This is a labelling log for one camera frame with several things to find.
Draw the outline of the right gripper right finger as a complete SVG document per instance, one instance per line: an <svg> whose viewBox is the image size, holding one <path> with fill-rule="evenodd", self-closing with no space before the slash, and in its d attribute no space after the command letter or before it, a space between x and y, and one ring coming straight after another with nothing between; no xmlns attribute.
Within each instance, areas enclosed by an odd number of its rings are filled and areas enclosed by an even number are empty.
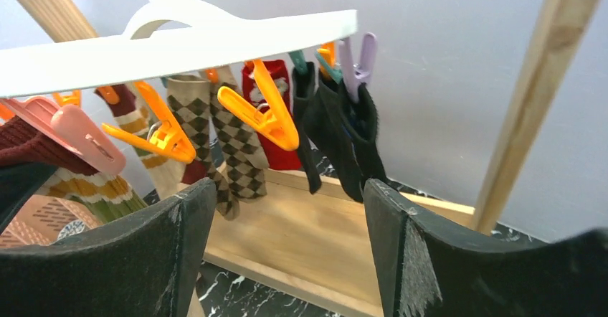
<svg viewBox="0 0 608 317"><path fill-rule="evenodd" d="M385 316L605 316L607 230L505 242L370 179L364 208Z"/></svg>

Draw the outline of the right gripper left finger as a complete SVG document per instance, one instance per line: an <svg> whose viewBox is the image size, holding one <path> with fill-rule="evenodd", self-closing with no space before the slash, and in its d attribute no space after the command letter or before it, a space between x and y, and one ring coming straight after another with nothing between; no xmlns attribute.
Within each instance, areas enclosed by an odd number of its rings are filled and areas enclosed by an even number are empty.
<svg viewBox="0 0 608 317"><path fill-rule="evenodd" d="M201 179L48 246L1 251L3 316L186 316L216 204Z"/></svg>

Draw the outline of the white round clip hanger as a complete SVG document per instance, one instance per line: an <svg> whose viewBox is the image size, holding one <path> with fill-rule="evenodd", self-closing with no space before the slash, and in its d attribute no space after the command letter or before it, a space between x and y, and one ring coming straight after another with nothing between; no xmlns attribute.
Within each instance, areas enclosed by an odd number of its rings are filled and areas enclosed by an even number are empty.
<svg viewBox="0 0 608 317"><path fill-rule="evenodd" d="M358 30L354 9L243 19L201 0L149 0L124 32L1 51L1 96L95 88L278 55Z"/></svg>

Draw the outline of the orange clothes peg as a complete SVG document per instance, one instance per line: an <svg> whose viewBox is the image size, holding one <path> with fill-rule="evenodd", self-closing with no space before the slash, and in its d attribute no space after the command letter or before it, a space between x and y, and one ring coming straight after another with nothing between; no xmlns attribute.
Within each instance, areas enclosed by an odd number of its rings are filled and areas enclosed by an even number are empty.
<svg viewBox="0 0 608 317"><path fill-rule="evenodd" d="M125 143L130 144L132 141L146 151L158 153L186 164L191 163L195 159L196 151L173 113L164 101L159 106L152 108L156 117L152 129L148 133L148 140L145 142L137 136L134 137L120 130L118 124L112 126L104 123L101 128L109 136Z"/></svg>

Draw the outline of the pink clothes peg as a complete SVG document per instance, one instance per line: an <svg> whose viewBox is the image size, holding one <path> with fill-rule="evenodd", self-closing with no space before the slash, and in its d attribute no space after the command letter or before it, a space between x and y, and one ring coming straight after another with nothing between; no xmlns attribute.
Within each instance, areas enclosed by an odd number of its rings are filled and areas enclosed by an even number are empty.
<svg viewBox="0 0 608 317"><path fill-rule="evenodd" d="M99 172L118 175L124 169L123 153L76 105L60 107L42 96L2 98L1 104Z"/></svg>

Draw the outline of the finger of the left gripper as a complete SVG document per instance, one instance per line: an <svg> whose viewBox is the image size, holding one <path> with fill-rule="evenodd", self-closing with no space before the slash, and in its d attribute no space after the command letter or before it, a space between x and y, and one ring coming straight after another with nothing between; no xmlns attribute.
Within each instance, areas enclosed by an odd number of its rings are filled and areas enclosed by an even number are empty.
<svg viewBox="0 0 608 317"><path fill-rule="evenodd" d="M56 166L43 163L1 167L1 232L56 170Z"/></svg>

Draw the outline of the yellow-orange clothes peg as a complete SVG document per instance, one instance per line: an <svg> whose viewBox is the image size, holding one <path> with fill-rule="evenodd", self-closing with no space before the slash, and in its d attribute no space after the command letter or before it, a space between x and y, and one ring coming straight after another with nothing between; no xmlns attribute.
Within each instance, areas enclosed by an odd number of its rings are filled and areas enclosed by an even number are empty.
<svg viewBox="0 0 608 317"><path fill-rule="evenodd" d="M285 151L294 151L300 143L298 131L280 91L264 62L255 59L252 63L252 73L265 102L255 107L235 90L226 86L219 88L217 99L229 112L275 145Z"/></svg>

